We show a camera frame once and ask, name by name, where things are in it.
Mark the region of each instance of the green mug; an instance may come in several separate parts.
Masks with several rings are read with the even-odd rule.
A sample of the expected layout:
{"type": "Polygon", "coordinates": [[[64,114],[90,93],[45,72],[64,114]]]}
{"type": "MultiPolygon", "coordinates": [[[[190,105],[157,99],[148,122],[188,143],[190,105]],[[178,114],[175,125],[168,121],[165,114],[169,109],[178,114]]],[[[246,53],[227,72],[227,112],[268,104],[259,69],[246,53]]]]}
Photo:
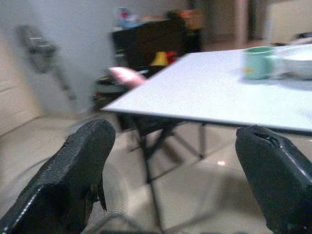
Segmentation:
{"type": "Polygon", "coordinates": [[[244,74],[247,79],[265,79],[273,72],[273,51],[269,46],[248,48],[243,51],[245,57],[244,74]]]}

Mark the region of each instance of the mug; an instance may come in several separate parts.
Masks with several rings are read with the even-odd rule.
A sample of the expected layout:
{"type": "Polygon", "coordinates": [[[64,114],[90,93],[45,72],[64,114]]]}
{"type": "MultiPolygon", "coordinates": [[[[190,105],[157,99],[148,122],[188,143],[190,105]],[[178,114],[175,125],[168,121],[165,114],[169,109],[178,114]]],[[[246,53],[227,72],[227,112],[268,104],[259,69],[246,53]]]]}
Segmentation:
{"type": "Polygon", "coordinates": [[[247,79],[265,79],[273,72],[273,51],[269,46],[248,48],[243,51],[244,75],[247,79]]]}

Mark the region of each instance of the white door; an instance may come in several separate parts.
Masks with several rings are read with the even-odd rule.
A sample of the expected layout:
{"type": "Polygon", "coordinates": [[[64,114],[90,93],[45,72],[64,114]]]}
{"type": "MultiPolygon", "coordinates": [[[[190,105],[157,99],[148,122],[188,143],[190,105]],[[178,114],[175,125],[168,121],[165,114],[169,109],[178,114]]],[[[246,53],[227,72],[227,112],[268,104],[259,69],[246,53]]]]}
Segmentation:
{"type": "Polygon", "coordinates": [[[38,116],[18,61],[0,33],[0,136],[38,116]]]}

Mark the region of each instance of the white table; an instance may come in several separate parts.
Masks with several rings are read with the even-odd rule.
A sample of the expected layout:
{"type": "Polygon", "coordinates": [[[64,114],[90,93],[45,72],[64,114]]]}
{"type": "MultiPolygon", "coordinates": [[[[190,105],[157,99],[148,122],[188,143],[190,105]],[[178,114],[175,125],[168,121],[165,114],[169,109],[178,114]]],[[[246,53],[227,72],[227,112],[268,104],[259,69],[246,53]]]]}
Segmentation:
{"type": "Polygon", "coordinates": [[[105,108],[312,134],[312,80],[245,80],[241,50],[187,54],[105,108]]]}

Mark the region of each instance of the pink object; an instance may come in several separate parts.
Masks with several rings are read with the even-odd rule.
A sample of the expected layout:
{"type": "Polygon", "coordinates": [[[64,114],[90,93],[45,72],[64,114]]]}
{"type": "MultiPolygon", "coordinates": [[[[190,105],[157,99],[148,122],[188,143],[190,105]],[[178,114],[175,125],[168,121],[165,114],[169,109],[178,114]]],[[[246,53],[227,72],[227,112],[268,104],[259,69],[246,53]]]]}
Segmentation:
{"type": "Polygon", "coordinates": [[[118,82],[126,85],[130,89],[143,84],[146,80],[143,75],[127,67],[111,67],[109,70],[118,82]]]}

